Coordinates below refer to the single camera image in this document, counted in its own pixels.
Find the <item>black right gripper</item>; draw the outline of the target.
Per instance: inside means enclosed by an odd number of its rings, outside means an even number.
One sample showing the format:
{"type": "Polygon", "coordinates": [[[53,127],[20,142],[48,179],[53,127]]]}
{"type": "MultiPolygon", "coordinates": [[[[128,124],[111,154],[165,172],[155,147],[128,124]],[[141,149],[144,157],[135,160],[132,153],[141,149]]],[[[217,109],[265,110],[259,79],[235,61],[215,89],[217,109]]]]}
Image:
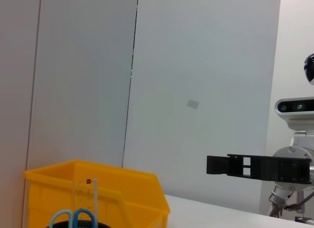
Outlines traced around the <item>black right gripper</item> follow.
{"type": "Polygon", "coordinates": [[[226,174],[263,181],[311,184],[311,159],[228,154],[207,156],[207,174],[226,174]]]}

